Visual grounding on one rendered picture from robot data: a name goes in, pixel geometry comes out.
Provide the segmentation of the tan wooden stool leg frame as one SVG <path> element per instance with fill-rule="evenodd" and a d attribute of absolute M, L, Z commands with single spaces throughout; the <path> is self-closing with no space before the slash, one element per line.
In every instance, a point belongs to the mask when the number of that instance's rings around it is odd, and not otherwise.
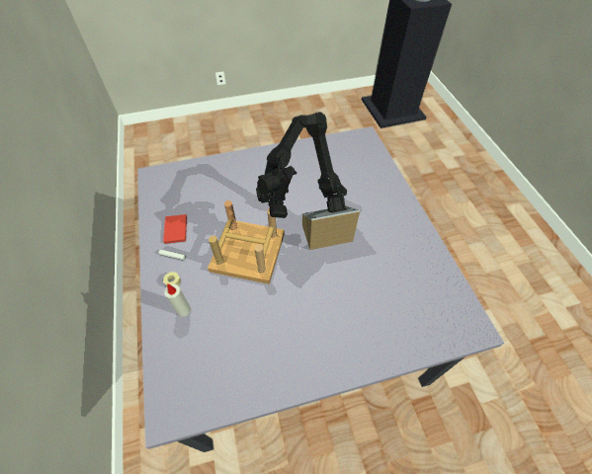
<path fill-rule="evenodd" d="M 239 234 L 234 234 L 234 233 L 229 233 L 229 229 L 231 230 L 235 230 L 237 228 L 237 224 L 236 224 L 236 219 L 235 219 L 235 214 L 234 214 L 234 210 L 233 210 L 233 205 L 232 205 L 232 201 L 227 200 L 224 203 L 225 206 L 225 210 L 226 210 L 226 214 L 227 214 L 227 222 L 225 224 L 225 227 L 222 231 L 222 234 L 220 236 L 219 241 L 217 241 L 216 236 L 211 236 L 209 238 L 209 242 L 211 244 L 211 249 L 215 258 L 215 261 L 217 264 L 221 265 L 223 263 L 223 256 L 221 253 L 221 248 L 223 246 L 223 243 L 225 241 L 226 238 L 231 238 L 231 239 L 236 239 L 236 240 L 242 240 L 242 241 L 247 241 L 247 242 L 252 242 L 252 243 L 257 243 L 258 245 L 256 245 L 254 247 L 255 249 L 255 255 L 256 255 L 256 261 L 257 261 L 257 267 L 258 267 L 258 272 L 259 273 L 264 273 L 266 270 L 266 266 L 265 266 L 265 256 L 267 253 L 267 249 L 271 240 L 271 237 L 276 237 L 277 236 L 277 226 L 276 226 L 276 217 L 272 217 L 270 216 L 270 208 L 267 210 L 268 213 L 268 223 L 269 223 L 269 229 L 266 235 L 265 239 L 260 239 L 260 238 L 255 238 L 255 237 L 250 237 L 250 236 L 244 236 L 244 235 L 239 235 Z M 263 244 L 260 245 L 260 244 Z"/>

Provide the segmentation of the tan wooden stool seat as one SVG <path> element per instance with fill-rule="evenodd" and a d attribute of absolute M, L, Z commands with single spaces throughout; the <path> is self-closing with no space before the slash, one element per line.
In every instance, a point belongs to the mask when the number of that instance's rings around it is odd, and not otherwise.
<path fill-rule="evenodd" d="M 268 226 L 241 221 L 236 221 L 236 224 L 237 228 L 235 230 L 229 229 L 229 233 L 265 239 L 269 229 Z M 257 268 L 254 247 L 258 244 L 231 238 L 226 238 L 221 248 L 223 263 L 217 264 L 212 256 L 208 267 L 209 272 L 270 284 L 284 235 L 285 230 L 277 228 L 277 236 L 271 237 L 265 256 L 266 270 L 264 273 L 259 273 Z"/>

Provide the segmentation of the red flat rectangular block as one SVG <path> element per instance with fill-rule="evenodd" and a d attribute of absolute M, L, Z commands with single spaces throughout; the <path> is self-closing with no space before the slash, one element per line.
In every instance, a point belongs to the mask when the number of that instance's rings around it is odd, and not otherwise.
<path fill-rule="evenodd" d="M 164 244 L 186 242 L 187 215 L 165 216 Z"/>

